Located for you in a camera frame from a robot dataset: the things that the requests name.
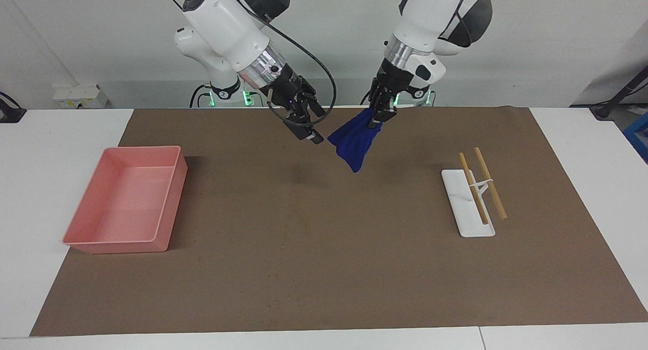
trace brown paper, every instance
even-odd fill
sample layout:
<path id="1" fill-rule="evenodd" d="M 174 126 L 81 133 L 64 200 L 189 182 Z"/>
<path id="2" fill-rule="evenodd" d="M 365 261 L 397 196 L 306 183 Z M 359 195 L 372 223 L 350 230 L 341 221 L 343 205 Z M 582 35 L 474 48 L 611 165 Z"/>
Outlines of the brown paper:
<path id="1" fill-rule="evenodd" d="M 32 336 L 648 322 L 527 109 L 403 109 L 358 174 L 263 110 L 136 110 L 121 145 L 187 156 L 169 251 L 71 249 Z M 440 171 L 475 146 L 509 219 L 463 239 Z"/>

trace blue cloth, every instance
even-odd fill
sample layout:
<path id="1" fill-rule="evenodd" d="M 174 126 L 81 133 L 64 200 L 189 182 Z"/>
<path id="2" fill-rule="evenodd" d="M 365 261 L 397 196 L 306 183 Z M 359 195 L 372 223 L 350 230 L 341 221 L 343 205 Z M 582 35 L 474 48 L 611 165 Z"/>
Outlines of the blue cloth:
<path id="1" fill-rule="evenodd" d="M 335 145 L 338 156 L 347 162 L 354 173 L 362 168 L 362 162 L 371 147 L 371 142 L 382 128 L 382 122 L 374 129 L 368 128 L 367 124 L 372 119 L 373 111 L 367 108 L 329 136 L 328 140 Z"/>

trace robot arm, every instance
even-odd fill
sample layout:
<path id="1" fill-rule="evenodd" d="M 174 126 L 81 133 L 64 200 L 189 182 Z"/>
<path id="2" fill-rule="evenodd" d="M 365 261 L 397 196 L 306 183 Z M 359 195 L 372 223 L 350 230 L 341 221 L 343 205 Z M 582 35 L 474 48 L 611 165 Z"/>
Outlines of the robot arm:
<path id="1" fill-rule="evenodd" d="M 288 8 L 290 0 L 245 2 L 260 18 L 269 22 Z M 284 124 L 299 140 L 308 139 L 315 144 L 323 141 L 310 124 L 308 112 L 310 109 L 317 116 L 324 115 L 315 97 L 315 89 L 292 70 L 269 37 L 259 30 L 259 23 L 241 4 L 236 0 L 185 0 L 183 13 L 217 57 L 201 62 L 207 64 L 208 70 L 218 70 L 219 60 L 220 65 L 227 65 L 227 62 L 251 87 L 287 110 L 289 115 Z"/>
<path id="2" fill-rule="evenodd" d="M 490 0 L 402 0 L 402 20 L 386 43 L 369 93 L 375 128 L 396 115 L 393 100 L 408 91 L 421 99 L 446 72 L 437 55 L 456 55 L 490 24 Z"/>
<path id="3" fill-rule="evenodd" d="M 202 64 L 209 76 L 213 94 L 224 103 L 244 100 L 240 78 L 224 57 L 216 54 L 193 27 L 187 26 L 176 32 L 176 46 L 180 52 Z"/>

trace pink tray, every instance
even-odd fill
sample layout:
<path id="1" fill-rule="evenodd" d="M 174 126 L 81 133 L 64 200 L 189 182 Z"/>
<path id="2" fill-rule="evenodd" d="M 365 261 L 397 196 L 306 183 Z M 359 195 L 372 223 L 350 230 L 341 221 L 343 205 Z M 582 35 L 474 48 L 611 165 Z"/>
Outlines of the pink tray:
<path id="1" fill-rule="evenodd" d="M 91 254 L 165 251 L 186 176 L 179 146 L 104 150 L 63 243 Z"/>

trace electrical outlet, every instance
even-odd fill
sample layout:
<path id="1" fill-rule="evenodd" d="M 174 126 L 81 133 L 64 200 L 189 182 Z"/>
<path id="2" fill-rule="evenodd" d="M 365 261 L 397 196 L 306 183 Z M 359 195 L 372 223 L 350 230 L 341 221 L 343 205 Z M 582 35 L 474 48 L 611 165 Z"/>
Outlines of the electrical outlet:
<path id="1" fill-rule="evenodd" d="M 61 108 L 106 108 L 108 103 L 98 85 L 57 88 L 53 99 Z"/>

